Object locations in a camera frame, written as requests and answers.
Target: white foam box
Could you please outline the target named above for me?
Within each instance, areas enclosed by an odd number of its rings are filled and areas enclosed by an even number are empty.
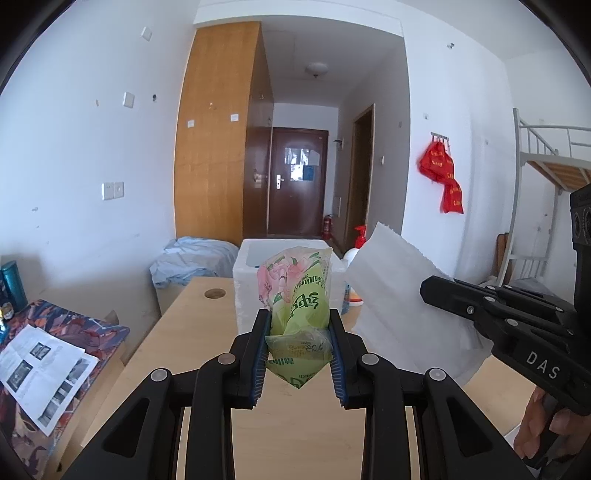
[[[324,240],[247,238],[242,242],[236,263],[234,263],[234,292],[236,296],[236,321],[238,333],[252,330],[256,314],[264,305],[259,300],[256,272],[267,259],[279,252],[293,247],[328,248]],[[345,297],[345,264],[332,253],[330,257],[330,285],[327,285],[329,306],[340,313]]]

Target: brown door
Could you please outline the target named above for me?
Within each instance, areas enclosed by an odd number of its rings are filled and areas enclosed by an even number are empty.
[[[351,175],[349,201],[345,222],[345,251],[355,246],[358,232],[356,226],[367,222],[369,190],[374,141],[374,107],[362,113],[353,124],[353,147],[351,152]]]
[[[273,129],[270,234],[321,234],[328,137],[324,130]]]

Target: cabinet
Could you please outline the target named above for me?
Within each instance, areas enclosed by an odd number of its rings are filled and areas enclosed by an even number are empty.
[[[266,235],[272,112],[260,23],[199,28],[178,110],[177,236],[240,245]]]

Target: screw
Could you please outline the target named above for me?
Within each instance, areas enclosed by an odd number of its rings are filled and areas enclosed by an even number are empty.
[[[433,368],[429,372],[429,377],[431,377],[433,380],[436,380],[438,382],[445,380],[446,376],[447,376],[446,373],[443,370],[441,370],[441,368]]]
[[[157,368],[150,374],[150,378],[155,382],[161,382],[168,376],[168,372],[164,368]]]
[[[236,361],[236,356],[233,353],[223,353],[218,356],[217,361],[222,365],[232,365]]]
[[[361,357],[361,361],[365,365],[375,365],[379,362],[379,357],[374,353],[366,353]]]

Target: human hand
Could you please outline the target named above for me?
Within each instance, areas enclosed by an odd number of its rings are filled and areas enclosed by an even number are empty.
[[[540,448],[540,435],[544,431],[550,413],[544,410],[546,392],[536,387],[525,409],[525,415],[515,437],[513,447],[521,459],[533,458]],[[567,436],[565,444],[556,453],[556,458],[578,454],[591,434],[591,416],[581,417],[568,409],[560,410],[550,424],[550,431]]]

